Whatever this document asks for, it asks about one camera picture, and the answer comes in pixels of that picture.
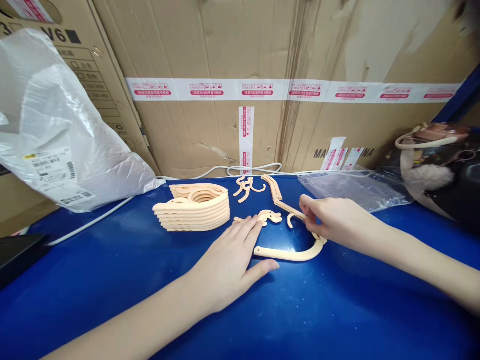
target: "hand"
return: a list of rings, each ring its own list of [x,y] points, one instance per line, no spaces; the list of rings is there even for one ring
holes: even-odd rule
[[[315,200],[302,195],[300,208],[308,216],[308,231],[377,259],[384,255],[385,242],[396,231],[349,199]]]
[[[185,275],[187,286],[195,289],[195,296],[203,301],[205,316],[225,309],[258,280],[280,267],[275,260],[267,259],[247,270],[262,224],[257,215],[234,222]]]

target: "right hand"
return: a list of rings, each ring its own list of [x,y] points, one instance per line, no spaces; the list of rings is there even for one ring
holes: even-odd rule
[[[385,241],[395,231],[350,199],[315,200],[302,195],[300,208],[308,216],[305,220],[308,231],[377,259],[382,255]]]

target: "white plastic bag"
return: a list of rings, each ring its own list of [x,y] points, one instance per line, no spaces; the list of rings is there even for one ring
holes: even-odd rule
[[[76,213],[160,186],[40,31],[0,40],[0,163]]]

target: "white cable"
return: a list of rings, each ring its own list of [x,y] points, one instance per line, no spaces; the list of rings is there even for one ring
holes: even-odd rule
[[[270,168],[270,167],[274,167],[274,166],[278,166],[278,169],[277,170],[266,170],[265,168]],[[214,170],[217,170],[217,169],[226,169],[226,173],[228,174],[229,177],[238,177],[239,175],[233,175],[230,171],[233,170],[233,171],[241,171],[241,170],[256,170],[256,171],[260,171],[260,172],[264,172],[264,173],[269,173],[269,174],[272,174],[272,175],[306,175],[306,174],[315,174],[315,173],[333,173],[333,172],[338,172],[339,174],[342,174],[342,175],[345,175],[345,176],[350,176],[350,177],[354,177],[354,178],[366,178],[368,177],[373,171],[371,170],[349,170],[349,171],[327,171],[327,170],[313,170],[313,171],[300,171],[300,172],[292,172],[292,173],[288,173],[288,172],[281,172],[280,170],[282,169],[282,164],[279,163],[279,162],[274,162],[274,163],[271,163],[271,164],[268,164],[268,165],[263,165],[263,166],[257,166],[257,167],[246,167],[246,166],[238,166],[238,165],[234,165],[234,166],[215,166],[215,167],[212,167],[209,171],[207,171],[206,173],[204,173],[203,175],[201,176],[197,176],[197,177],[193,177],[191,179],[187,179],[187,180],[197,180],[197,179],[201,179],[201,178],[204,178],[206,177],[208,174],[210,174],[212,171]],[[367,174],[363,174],[363,175],[354,175],[352,174],[352,172],[357,172],[357,171],[360,171],[362,173],[367,173]],[[169,176],[157,176],[156,177],[157,179],[166,179],[166,180],[183,180],[183,179],[178,179],[178,178],[175,178],[175,177],[169,177]],[[64,242],[65,240],[68,240],[70,239],[72,236],[74,235],[77,235],[78,233],[81,233],[83,230],[85,229],[88,229],[89,227],[91,227],[92,225],[95,225],[96,223],[98,223],[99,221],[102,221],[103,219],[105,219],[107,216],[109,216],[110,214],[114,213],[115,211],[117,211],[118,209],[120,209],[122,206],[124,206],[126,203],[128,203],[130,200],[132,200],[134,197],[129,197],[128,199],[122,201],[121,203],[119,203],[117,206],[115,206],[114,208],[112,208],[111,210],[107,211],[106,213],[104,213],[103,215],[97,217],[95,220],[93,221],[90,221],[88,224],[85,224],[83,225],[82,227],[79,227],[77,230],[75,231],[72,231],[71,233],[59,238],[58,240],[55,240],[55,241],[52,241],[52,242],[49,242],[48,244],[46,244],[46,246],[49,246],[49,247],[52,247],[52,246],[55,246],[55,245],[58,245],[62,242]]]
[[[72,231],[71,233],[59,238],[58,240],[55,240],[55,241],[52,241],[52,242],[49,242],[48,244],[45,244],[46,246],[55,246],[55,245],[58,245],[62,242],[64,242],[65,240],[67,239],[70,239],[72,236],[74,235],[77,235],[78,233],[81,233],[83,230],[85,229],[88,229],[89,227],[91,227],[92,225],[95,225],[96,223],[98,223],[99,221],[102,221],[103,219],[105,219],[107,216],[109,216],[110,214],[116,212],[118,209],[120,209],[123,205],[125,205],[126,203],[128,203],[130,200],[132,200],[134,198],[134,196],[132,197],[129,197],[128,199],[122,201],[121,203],[119,203],[117,206],[115,206],[114,208],[112,208],[111,210],[107,211],[106,213],[104,213],[103,215],[97,217],[95,220],[93,221],[90,221],[88,224],[85,224],[83,225],[82,227],[79,227],[77,230],[75,231]]]
[[[278,169],[277,170],[266,170],[265,168],[270,168],[270,167],[274,167],[274,166],[278,166]],[[282,169],[282,164],[280,162],[273,162],[271,164],[268,164],[268,165],[263,165],[263,166],[257,166],[257,167],[246,167],[246,166],[239,166],[239,165],[234,165],[234,166],[215,166],[215,167],[212,167],[209,171],[207,171],[206,173],[204,173],[203,175],[200,175],[200,176],[197,176],[197,177],[193,177],[189,180],[197,180],[197,179],[201,179],[201,178],[204,178],[205,176],[207,176],[208,174],[210,174],[212,171],[214,170],[217,170],[217,169],[226,169],[226,173],[228,174],[229,177],[238,177],[240,175],[233,175],[230,171],[233,170],[233,171],[241,171],[241,170],[256,170],[256,171],[259,171],[259,172],[264,172],[264,173],[270,173],[272,175],[306,175],[306,174],[316,174],[316,173],[338,173],[338,174],[342,174],[344,176],[350,176],[350,177],[354,177],[354,178],[367,178],[368,176],[370,176],[371,173],[373,173],[372,170],[349,170],[349,171],[339,171],[339,170],[334,170],[334,171],[331,171],[331,170],[310,170],[310,171],[299,171],[299,172],[281,172],[280,170]],[[361,172],[361,173],[367,173],[367,174],[363,174],[363,175],[354,175],[352,174],[352,172]],[[169,177],[169,176],[157,176],[157,179],[166,179],[166,180],[182,180],[182,179],[178,179],[176,177]]]

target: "blue table surface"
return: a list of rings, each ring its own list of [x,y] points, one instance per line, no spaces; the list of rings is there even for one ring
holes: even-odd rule
[[[308,191],[296,177],[277,176],[283,201],[297,209]],[[233,194],[233,178],[215,183]],[[0,358],[38,359],[88,332],[185,274],[228,225],[213,231],[166,232],[152,212],[172,199],[167,185],[138,196],[87,231],[55,246],[0,293]],[[51,240],[95,219],[65,209],[31,228]],[[312,236],[271,192],[251,193],[231,216],[270,209],[284,214],[263,228],[258,244],[303,251]],[[439,251],[480,268],[480,239],[417,205],[375,214]],[[251,265],[259,262],[253,258]],[[172,342],[154,359],[478,359],[479,321],[429,284],[329,241],[313,260],[280,261],[221,313]]]

